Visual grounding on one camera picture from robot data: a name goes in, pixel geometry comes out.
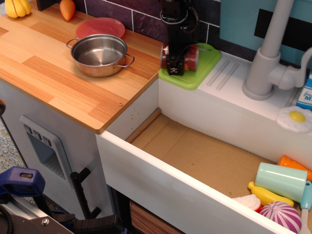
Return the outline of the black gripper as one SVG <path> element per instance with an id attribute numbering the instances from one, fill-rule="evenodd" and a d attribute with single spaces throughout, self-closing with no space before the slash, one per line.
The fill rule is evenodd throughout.
<path id="1" fill-rule="evenodd" d="M 167 28 L 169 53 L 166 68 L 169 75 L 184 75 L 185 53 L 198 43 L 199 16 L 192 0 L 161 0 L 160 19 Z"/>

